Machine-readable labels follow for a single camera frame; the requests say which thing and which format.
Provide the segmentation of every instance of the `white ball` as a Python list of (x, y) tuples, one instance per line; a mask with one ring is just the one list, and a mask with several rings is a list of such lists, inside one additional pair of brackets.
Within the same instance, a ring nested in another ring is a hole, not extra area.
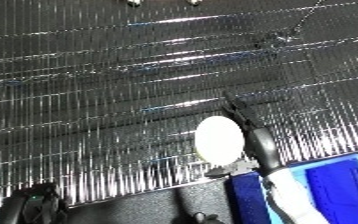
[(195, 133), (199, 156), (214, 165), (228, 165), (241, 157), (245, 146), (240, 127), (231, 119), (213, 116), (203, 120)]

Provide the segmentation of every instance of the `black clamp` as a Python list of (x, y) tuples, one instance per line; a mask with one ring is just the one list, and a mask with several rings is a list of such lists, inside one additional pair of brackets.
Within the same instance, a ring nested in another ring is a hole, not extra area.
[(223, 106), (223, 113), (241, 128), (246, 139), (244, 150), (248, 157), (258, 161), (260, 175), (264, 177), (284, 168), (272, 134), (254, 110), (245, 101), (228, 92), (223, 95), (228, 103)]
[(68, 206), (54, 183), (15, 190), (0, 209), (0, 224), (65, 224)]

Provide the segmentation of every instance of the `blue tray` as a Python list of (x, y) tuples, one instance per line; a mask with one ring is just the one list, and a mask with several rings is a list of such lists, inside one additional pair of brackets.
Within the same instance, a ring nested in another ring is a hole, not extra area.
[[(294, 177), (331, 224), (358, 224), (358, 155), (347, 155), (291, 167)], [(243, 223), (281, 224), (266, 204), (256, 173), (232, 178)]]

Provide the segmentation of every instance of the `corrugated metal sheet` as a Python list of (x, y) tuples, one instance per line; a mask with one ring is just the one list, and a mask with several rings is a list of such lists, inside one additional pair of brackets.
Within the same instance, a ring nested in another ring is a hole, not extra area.
[(74, 205), (199, 180), (193, 132), (223, 90), (285, 161), (358, 151), (358, 2), (315, 5), (0, 0), (0, 203), (42, 181)]

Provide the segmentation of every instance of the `blue container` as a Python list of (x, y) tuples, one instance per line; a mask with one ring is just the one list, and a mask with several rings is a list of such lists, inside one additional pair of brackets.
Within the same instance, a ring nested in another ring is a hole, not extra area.
[[(294, 166), (291, 171), (331, 224), (358, 224), (357, 154)], [(233, 177), (232, 185), (244, 224), (282, 224), (267, 205), (256, 173)]]

